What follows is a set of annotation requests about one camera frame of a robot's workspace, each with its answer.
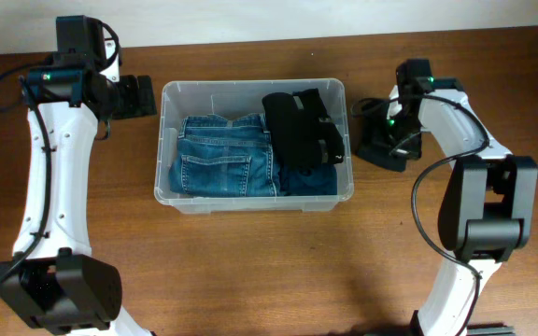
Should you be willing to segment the small black taped cloth roll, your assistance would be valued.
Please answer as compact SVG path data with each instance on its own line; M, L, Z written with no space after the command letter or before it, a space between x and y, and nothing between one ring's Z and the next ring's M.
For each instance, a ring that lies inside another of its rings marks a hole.
M351 107L351 115L362 119L361 141L356 155L380 168L402 173L408 161L421 158L419 126L388 118L386 99L363 98Z

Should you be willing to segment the dark blue jeans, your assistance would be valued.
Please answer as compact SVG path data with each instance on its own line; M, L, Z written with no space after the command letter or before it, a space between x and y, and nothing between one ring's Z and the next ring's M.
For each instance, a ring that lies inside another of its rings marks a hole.
M168 177L170 190L193 197L276 197L279 170L263 114L189 116Z

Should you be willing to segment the large black taped cloth bundle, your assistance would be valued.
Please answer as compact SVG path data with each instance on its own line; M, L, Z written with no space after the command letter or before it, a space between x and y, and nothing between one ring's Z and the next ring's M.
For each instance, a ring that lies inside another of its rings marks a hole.
M292 169L342 163L345 146L319 90L273 92L262 98L276 155Z

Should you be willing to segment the blue taped sweater bundle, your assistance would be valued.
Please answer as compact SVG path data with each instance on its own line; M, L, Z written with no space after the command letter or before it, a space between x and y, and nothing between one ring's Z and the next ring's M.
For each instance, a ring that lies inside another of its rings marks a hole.
M280 193L283 196L321 196L337 194L337 172L325 164L310 169L283 166L279 173Z

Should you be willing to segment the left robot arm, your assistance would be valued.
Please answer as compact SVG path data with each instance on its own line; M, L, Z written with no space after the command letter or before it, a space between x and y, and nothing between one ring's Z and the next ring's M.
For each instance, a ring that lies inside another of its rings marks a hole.
M147 76L122 75L117 34L87 16L56 21L57 49L20 80L31 135L23 220L0 261L0 299L30 328L54 335L141 335L122 305L119 271L92 256L92 145L114 119L152 116Z

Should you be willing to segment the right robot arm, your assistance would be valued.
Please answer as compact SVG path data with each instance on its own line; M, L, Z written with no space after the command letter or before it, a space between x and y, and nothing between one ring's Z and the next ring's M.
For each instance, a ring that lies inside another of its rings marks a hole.
M396 85L379 124L387 158L420 156L420 137L431 133L444 158L417 177L411 211L419 234L443 262L428 299L408 327L410 335L513 335L504 324L469 322L485 284L530 239L538 166L501 145L472 110L461 84L434 77L426 59L396 69ZM450 165L437 218L435 243L418 214L418 189L435 169Z

